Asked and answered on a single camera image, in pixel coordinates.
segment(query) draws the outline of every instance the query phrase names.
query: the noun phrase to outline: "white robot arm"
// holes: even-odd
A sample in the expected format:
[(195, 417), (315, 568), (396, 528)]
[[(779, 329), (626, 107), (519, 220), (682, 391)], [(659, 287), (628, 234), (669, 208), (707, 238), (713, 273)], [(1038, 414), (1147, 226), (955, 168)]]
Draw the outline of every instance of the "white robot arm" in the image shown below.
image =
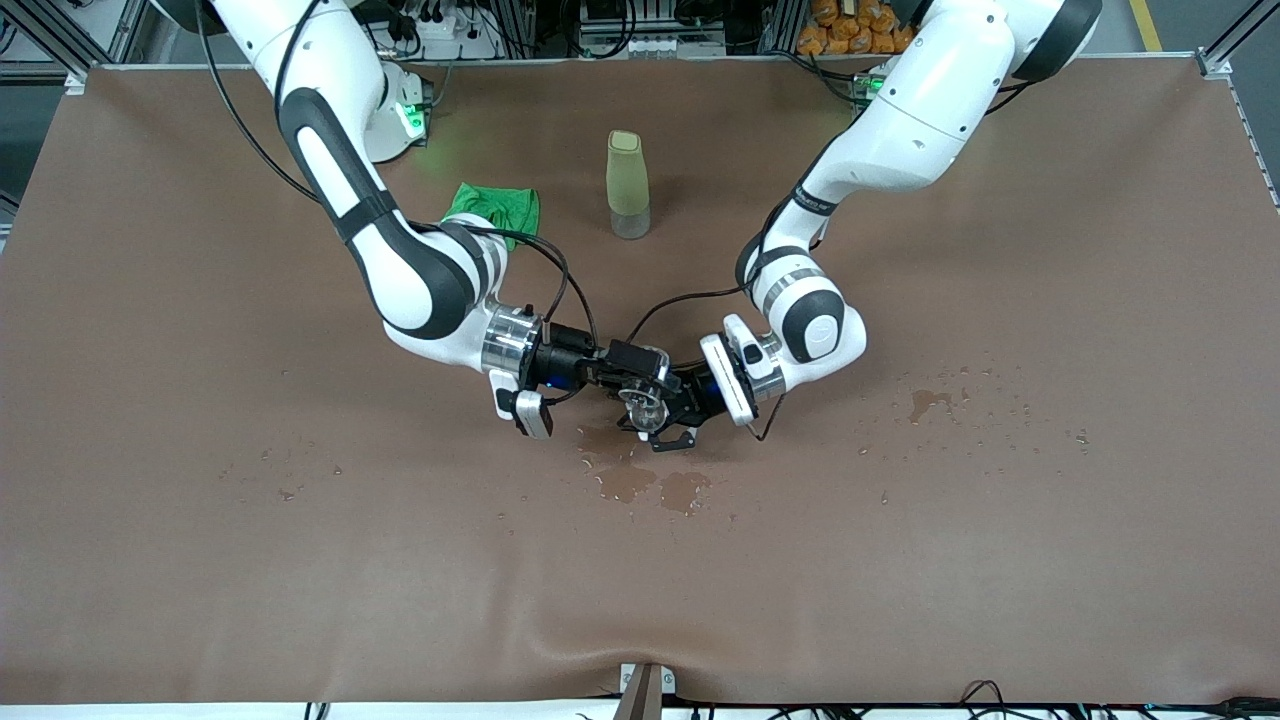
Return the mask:
[[(905, 14), (911, 1), (895, 6)], [(760, 401), (858, 359), (867, 346), (861, 318), (809, 256), (810, 240), (855, 190), (901, 192), (936, 181), (1005, 74), (1036, 82), (1056, 73), (1088, 41), (1102, 3), (914, 1), (919, 32), (878, 97), (742, 251), (739, 283), (771, 332), (755, 337), (730, 315), (723, 333), (703, 338), (707, 365), (689, 369), (654, 348), (596, 347), (594, 336), (544, 328), (532, 310), (500, 304), (507, 247), (485, 220), (460, 215), (424, 227), (404, 218), (366, 150), (366, 131), (403, 70), (379, 61), (347, 1), (152, 0), (189, 29), (211, 8), (209, 20), (225, 27), (274, 92), (279, 129), (397, 345), (485, 373), (498, 415), (538, 438), (552, 430), (543, 386), (598, 384), (626, 402), (630, 429), (655, 450), (692, 446), (687, 432), (657, 439), (673, 424), (696, 429), (724, 411), (749, 424)]]
[(1005, 76), (1039, 82), (1079, 54), (1101, 0), (925, 0), (919, 32), (870, 106), (822, 150), (737, 264), (771, 332), (737, 315), (701, 341), (733, 421), (758, 404), (856, 360), (867, 329), (809, 255), (836, 206), (858, 190), (933, 183), (973, 136)]

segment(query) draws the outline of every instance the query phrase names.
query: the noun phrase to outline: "brown tabletop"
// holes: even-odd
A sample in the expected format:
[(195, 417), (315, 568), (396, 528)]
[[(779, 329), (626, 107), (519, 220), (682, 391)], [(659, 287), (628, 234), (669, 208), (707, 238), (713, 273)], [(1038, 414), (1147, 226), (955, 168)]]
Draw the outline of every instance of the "brown tabletop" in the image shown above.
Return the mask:
[[(732, 284), (847, 119), (786, 63), (465, 68), (384, 173), (424, 220), (462, 181), (536, 188), (620, 336)], [(639, 242), (608, 232), (613, 128), (645, 142)], [(0, 700), (538, 698), (636, 660), (718, 701), (1277, 694), (1277, 241), (1224, 83), (1079, 61), (933, 187), (844, 204), (818, 258), (869, 350), (768, 442), (722, 418), (630, 456), (588, 392), (539, 443), (383, 336), (206, 74), (96, 72), (0, 258)], [(503, 297), (556, 282), (517, 250)], [(692, 356), (748, 310), (641, 337)]]

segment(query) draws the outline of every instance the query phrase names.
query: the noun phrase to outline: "green towel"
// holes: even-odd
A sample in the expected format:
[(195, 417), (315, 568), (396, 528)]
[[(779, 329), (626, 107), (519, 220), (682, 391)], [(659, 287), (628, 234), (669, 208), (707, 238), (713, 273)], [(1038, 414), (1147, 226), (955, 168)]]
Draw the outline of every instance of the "green towel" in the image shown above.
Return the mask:
[[(538, 193), (532, 190), (476, 187), (462, 183), (447, 214), (471, 213), (504, 231), (538, 234), (539, 210)], [(515, 249), (516, 241), (508, 237), (507, 250)]]

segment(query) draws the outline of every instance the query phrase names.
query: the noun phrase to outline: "yellow floor line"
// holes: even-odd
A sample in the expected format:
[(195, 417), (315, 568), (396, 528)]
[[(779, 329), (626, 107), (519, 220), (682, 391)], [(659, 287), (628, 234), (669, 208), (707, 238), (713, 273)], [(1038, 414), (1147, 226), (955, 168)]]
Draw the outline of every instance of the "yellow floor line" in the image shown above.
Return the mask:
[(1156, 23), (1151, 19), (1147, 0), (1129, 0), (1129, 6), (1133, 8), (1133, 19), (1138, 23), (1138, 33), (1142, 35), (1142, 45), (1147, 53), (1164, 53), (1165, 47), (1160, 44), (1160, 35), (1156, 33)]

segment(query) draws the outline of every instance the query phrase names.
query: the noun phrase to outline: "orange bag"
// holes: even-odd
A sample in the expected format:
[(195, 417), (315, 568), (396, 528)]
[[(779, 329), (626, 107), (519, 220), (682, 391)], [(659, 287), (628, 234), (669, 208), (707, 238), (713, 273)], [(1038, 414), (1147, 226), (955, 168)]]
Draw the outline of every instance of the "orange bag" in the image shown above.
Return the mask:
[(911, 46), (911, 41), (915, 40), (915, 31), (909, 27), (893, 28), (891, 36), (893, 37), (893, 51), (906, 53), (906, 49)]
[(893, 38), (887, 32), (872, 35), (872, 53), (888, 55), (893, 53)]
[(813, 19), (823, 27), (840, 19), (840, 4), (836, 0), (813, 0), (809, 5), (813, 10)]
[(827, 49), (827, 28), (805, 26), (796, 40), (796, 55), (822, 55)]
[(858, 31), (858, 35), (849, 40), (850, 53), (870, 53), (872, 50), (872, 31), (870, 28), (863, 28)]
[(893, 14), (893, 8), (881, 5), (881, 13), (872, 23), (872, 32), (888, 32), (895, 26), (897, 26), (897, 15)]
[(858, 26), (858, 18), (850, 18), (849, 15), (841, 17), (831, 26), (831, 38), (832, 40), (852, 40), (858, 37), (858, 31), (861, 28)]

